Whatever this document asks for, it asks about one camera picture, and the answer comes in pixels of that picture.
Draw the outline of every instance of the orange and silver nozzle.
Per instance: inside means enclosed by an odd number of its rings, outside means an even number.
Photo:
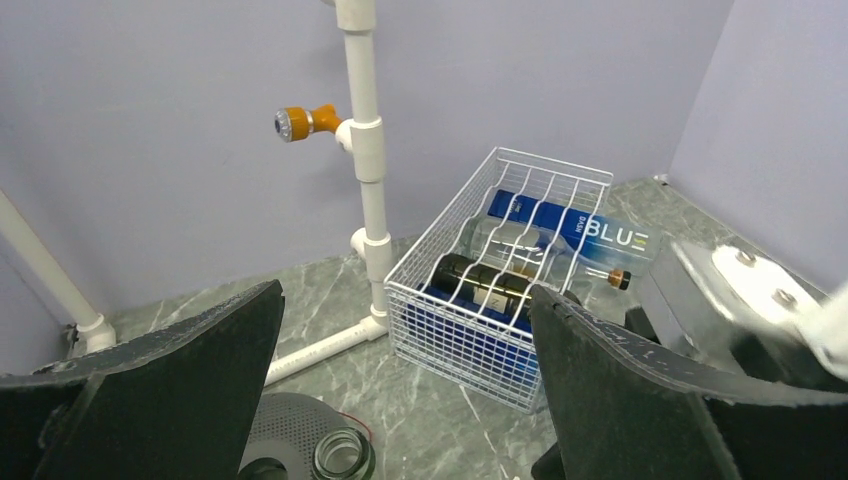
[[[336,133],[341,123],[336,107],[330,104],[312,111],[301,107],[281,108],[274,117],[274,128],[286,143],[303,140],[313,132]]]

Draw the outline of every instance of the bolt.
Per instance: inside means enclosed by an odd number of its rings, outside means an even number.
[[[736,253],[736,260],[739,260],[739,263],[741,263],[743,265],[746,265],[748,267],[753,267],[754,264],[757,262],[757,257],[755,257],[754,255],[751,255],[748,252],[743,252],[742,250],[739,250]]]
[[[780,288],[774,291],[771,298],[787,310],[795,310],[795,305],[798,304],[798,300],[796,300],[791,293]]]

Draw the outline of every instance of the marble floor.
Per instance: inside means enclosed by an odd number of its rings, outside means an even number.
[[[756,251],[671,187],[651,179],[611,189],[607,216],[712,247]],[[414,239],[396,242],[397,258]],[[347,328],[368,313],[365,266],[355,255],[327,258],[112,316],[121,341],[196,315],[247,287],[279,279],[286,295],[277,356]],[[584,304],[623,322],[636,304],[611,288],[578,292]],[[524,415],[394,356],[387,337],[365,343],[266,389],[312,395],[374,431],[387,479],[530,479],[530,467],[555,441],[547,411]]]

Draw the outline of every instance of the red wire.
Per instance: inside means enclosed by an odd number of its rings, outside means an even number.
[[[353,420],[354,422],[362,425],[362,427],[365,428],[365,431],[368,432],[368,441],[371,442],[371,443],[374,443],[374,434],[371,432],[371,429],[368,428],[368,425],[365,425],[365,423],[362,420],[354,417],[353,415],[349,415],[349,414],[344,413],[344,412],[339,412],[339,415],[341,415],[343,417],[347,417],[347,418]]]

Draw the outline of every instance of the white wire basket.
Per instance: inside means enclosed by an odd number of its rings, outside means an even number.
[[[492,150],[386,277],[389,336],[395,353],[524,413],[537,411],[544,405],[544,394],[532,333],[527,331],[529,329],[516,327],[518,312],[526,298],[522,299],[511,321],[506,323],[483,315],[483,307],[472,311],[423,290],[436,264],[445,254],[457,252],[463,228],[471,218],[489,208],[498,190],[515,194],[508,212],[512,211],[518,195],[539,200],[526,224],[526,233],[542,202],[565,207],[560,227],[570,209],[591,213],[588,219],[591,221],[603,206],[612,178],[609,172],[572,163],[500,147]],[[507,215],[504,215],[501,225],[506,218]],[[565,281],[554,285],[557,290],[564,291],[569,284],[586,230],[574,250]],[[481,259],[474,260],[476,265]],[[539,283],[539,279],[531,279],[525,296],[533,283]],[[483,305],[487,304],[491,292],[490,288],[486,299],[481,302]]]

